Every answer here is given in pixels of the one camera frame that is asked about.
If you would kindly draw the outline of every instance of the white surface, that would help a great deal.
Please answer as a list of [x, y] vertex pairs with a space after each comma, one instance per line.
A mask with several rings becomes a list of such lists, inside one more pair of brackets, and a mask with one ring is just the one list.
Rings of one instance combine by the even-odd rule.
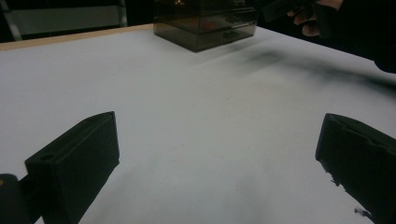
[[114, 110], [120, 165], [81, 223], [371, 223], [315, 151], [325, 113], [395, 137], [395, 86], [263, 29], [200, 53], [152, 31], [1, 51], [0, 173], [22, 178], [33, 153]]

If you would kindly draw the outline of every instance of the translucent plastic box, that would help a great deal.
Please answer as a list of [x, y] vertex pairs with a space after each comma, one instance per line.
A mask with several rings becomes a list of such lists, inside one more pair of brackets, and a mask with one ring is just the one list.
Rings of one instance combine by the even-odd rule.
[[254, 35], [253, 0], [155, 0], [154, 34], [200, 51]]

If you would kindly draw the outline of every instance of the dark background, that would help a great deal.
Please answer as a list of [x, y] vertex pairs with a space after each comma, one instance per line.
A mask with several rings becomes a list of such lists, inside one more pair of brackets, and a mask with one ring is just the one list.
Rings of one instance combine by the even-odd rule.
[[[26, 9], [26, 8], [46, 8], [46, 7], [88, 7], [88, 6], [108, 6], [115, 5], [118, 0], [8, 0], [9, 8]], [[153, 22], [153, 0], [125, 0], [128, 16], [128, 25], [140, 25]], [[292, 18], [284, 16], [276, 21], [265, 22], [263, 16], [260, 15], [258, 26], [272, 30], [284, 35], [300, 38], [305, 41], [320, 44], [322, 46], [339, 49], [342, 51], [355, 53], [352, 48], [349, 48], [347, 43], [339, 40], [320, 39], [318, 37], [305, 37], [301, 34], [302, 26], [296, 26], [292, 22]], [[94, 31], [97, 29], [86, 29], [87, 31]], [[0, 42], [13, 41], [12, 35], [8, 29], [6, 19], [3, 14], [0, 16]], [[76, 31], [57, 32], [43, 35], [27, 35], [24, 39], [46, 37], [52, 35], [67, 35], [73, 34]]]

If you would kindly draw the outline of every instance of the black sleeve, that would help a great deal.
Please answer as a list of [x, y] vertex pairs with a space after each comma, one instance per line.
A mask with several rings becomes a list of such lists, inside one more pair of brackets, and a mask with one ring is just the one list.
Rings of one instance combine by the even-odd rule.
[[381, 70], [396, 73], [395, 10], [396, 0], [344, 0], [333, 15], [335, 37], [351, 41]]

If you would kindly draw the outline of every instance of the finger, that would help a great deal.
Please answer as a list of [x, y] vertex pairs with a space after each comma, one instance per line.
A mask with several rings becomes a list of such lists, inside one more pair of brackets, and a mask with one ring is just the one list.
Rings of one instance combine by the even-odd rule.
[[318, 0], [317, 3], [326, 7], [333, 7], [337, 11], [343, 5], [344, 0]]
[[303, 11], [303, 8], [302, 8], [302, 7], [297, 7], [297, 8], [295, 8], [295, 9], [293, 9], [293, 10], [288, 11], [287, 14], [288, 14], [288, 16], [293, 17], [293, 16], [295, 16], [295, 15], [300, 14], [302, 11]]
[[295, 15], [296, 15], [295, 12], [293, 12], [293, 11], [288, 11], [288, 16], [289, 16], [289, 17], [293, 17], [293, 16], [295, 16]]
[[300, 25], [306, 21], [315, 21], [317, 19], [316, 15], [313, 15], [311, 18], [307, 18], [305, 13], [300, 13], [294, 17], [294, 24]]
[[317, 35], [320, 35], [320, 31], [319, 31], [318, 26], [316, 24], [315, 25], [306, 24], [303, 27], [303, 35], [306, 35], [306, 36], [317, 36]]

